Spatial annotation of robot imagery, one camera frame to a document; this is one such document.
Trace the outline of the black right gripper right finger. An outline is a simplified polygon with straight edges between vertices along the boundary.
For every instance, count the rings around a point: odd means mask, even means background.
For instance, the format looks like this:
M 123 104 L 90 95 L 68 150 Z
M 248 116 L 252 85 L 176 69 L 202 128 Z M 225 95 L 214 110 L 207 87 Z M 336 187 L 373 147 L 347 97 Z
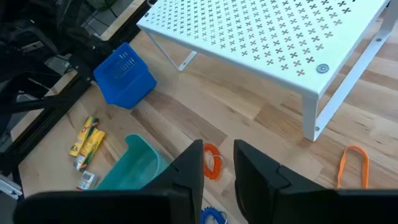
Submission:
M 234 170 L 248 223 L 397 223 L 397 190 L 325 188 L 241 139 Z

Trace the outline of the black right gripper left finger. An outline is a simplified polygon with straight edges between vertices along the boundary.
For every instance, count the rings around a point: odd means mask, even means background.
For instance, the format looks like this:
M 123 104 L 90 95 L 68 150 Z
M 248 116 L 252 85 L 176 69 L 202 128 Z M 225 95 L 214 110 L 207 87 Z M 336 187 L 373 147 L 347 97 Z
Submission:
M 140 190 L 42 192 L 24 199 L 14 223 L 199 223 L 203 141 L 195 140 Z

